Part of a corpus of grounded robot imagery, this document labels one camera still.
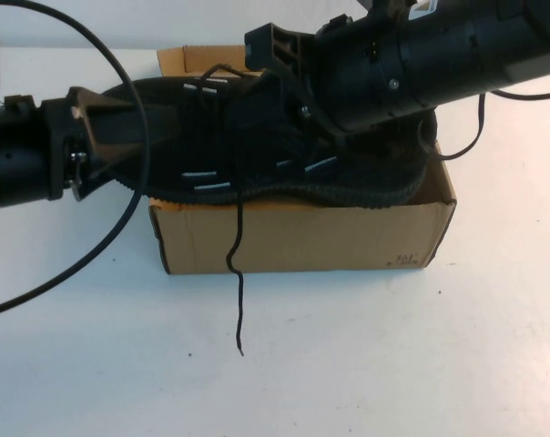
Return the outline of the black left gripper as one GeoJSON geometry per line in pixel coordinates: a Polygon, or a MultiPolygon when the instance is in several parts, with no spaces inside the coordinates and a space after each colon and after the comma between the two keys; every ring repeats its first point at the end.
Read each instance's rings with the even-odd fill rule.
{"type": "MultiPolygon", "coordinates": [[[[146,106],[145,114],[152,147],[180,133],[174,107],[146,106]]],[[[137,154],[144,145],[143,120],[137,106],[87,88],[74,86],[65,97],[43,101],[41,116],[48,134],[49,200],[62,198],[70,188],[80,201],[103,187],[94,150],[100,158],[124,158],[137,154]]]]}

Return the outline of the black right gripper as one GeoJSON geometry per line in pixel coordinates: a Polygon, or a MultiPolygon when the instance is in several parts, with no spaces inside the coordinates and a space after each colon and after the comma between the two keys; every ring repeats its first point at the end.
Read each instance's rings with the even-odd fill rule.
{"type": "Polygon", "coordinates": [[[303,117],[347,147],[356,131],[414,111],[400,53],[398,20],[373,14],[321,36],[310,94],[305,86],[314,34],[263,25],[244,36],[245,67],[278,76],[303,117]]]}

